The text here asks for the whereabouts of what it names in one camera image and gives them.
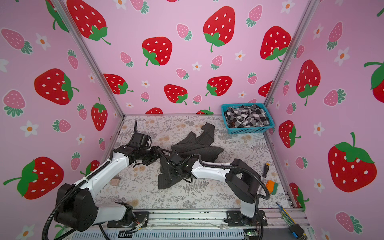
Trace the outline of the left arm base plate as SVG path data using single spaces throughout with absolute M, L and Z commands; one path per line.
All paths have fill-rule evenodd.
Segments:
M 109 221 L 108 228 L 134 228 L 140 225 L 139 228 L 146 228 L 149 220 L 149 212 L 134 211 L 127 217 L 120 221 Z

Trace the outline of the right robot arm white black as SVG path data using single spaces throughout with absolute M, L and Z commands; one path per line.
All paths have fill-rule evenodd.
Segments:
M 225 182 L 241 200 L 241 214 L 249 219 L 255 216 L 258 199 L 269 198 L 269 194 L 265 196 L 258 194 L 259 188 L 265 187 L 261 176 L 240 159 L 224 164 L 205 162 L 200 154 L 193 154 L 183 159 L 177 153 L 172 153 L 170 159 L 161 158 L 158 189 L 168 189 L 187 179 L 211 179 Z

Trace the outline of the dark grey pinstriped shirt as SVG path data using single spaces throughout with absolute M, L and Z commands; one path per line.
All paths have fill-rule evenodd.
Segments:
M 212 146 L 215 141 L 215 126 L 206 123 L 202 127 L 203 132 L 197 136 L 195 133 L 190 132 L 187 137 L 181 140 L 179 143 L 171 146 L 171 150 L 164 150 L 157 148 L 160 154 L 161 161 L 161 173 L 158 176 L 158 189 L 168 189 L 182 180 L 171 180 L 169 175 L 169 156 L 171 153 L 177 153 L 182 158 L 189 158 L 188 172 L 191 173 L 191 178 L 195 177 L 192 174 L 192 166 L 198 160 L 213 163 L 218 158 L 224 149 L 216 146 Z

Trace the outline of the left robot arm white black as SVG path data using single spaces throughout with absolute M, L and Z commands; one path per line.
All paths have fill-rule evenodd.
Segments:
M 109 206 L 97 206 L 95 199 L 125 168 L 130 165 L 150 165 L 159 157 L 155 147 L 135 149 L 121 146 L 112 150 L 106 162 L 90 174 L 72 185 L 64 184 L 59 188 L 53 220 L 79 232 L 106 222 L 117 222 L 123 227 L 133 226 L 137 219 L 131 205 L 116 202 Z

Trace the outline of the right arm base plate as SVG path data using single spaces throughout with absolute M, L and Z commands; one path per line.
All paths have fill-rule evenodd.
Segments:
M 256 211 L 252 218 L 241 214 L 240 211 L 227 211 L 224 222 L 229 227 L 266 227 L 268 225 L 267 217 L 264 211 Z

